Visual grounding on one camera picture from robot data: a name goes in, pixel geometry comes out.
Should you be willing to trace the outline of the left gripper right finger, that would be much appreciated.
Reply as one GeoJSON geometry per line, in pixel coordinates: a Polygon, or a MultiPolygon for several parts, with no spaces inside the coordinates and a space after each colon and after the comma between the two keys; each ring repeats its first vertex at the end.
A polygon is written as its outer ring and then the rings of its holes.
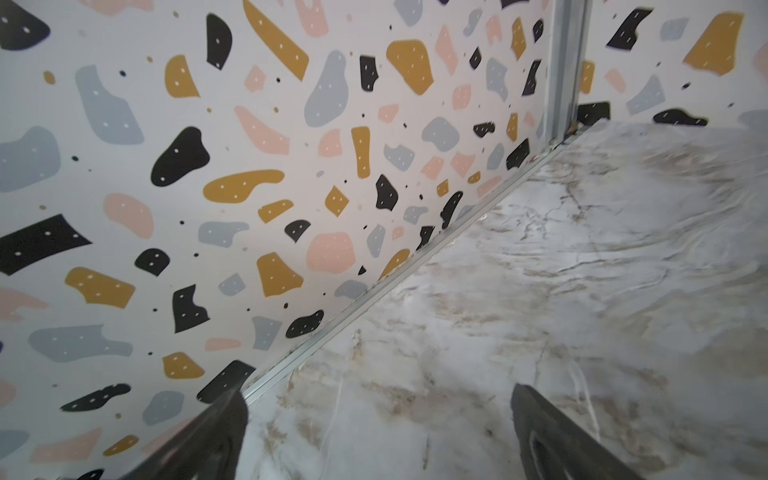
{"type": "Polygon", "coordinates": [[[642,479],[532,386],[517,384],[510,405],[528,479],[642,479]]]}

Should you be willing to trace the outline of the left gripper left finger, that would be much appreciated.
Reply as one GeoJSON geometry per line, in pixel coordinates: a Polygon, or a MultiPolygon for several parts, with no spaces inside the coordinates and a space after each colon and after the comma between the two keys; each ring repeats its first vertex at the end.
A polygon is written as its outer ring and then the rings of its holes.
{"type": "Polygon", "coordinates": [[[238,390],[229,390],[208,406],[125,479],[233,479],[248,421],[238,390]]]}

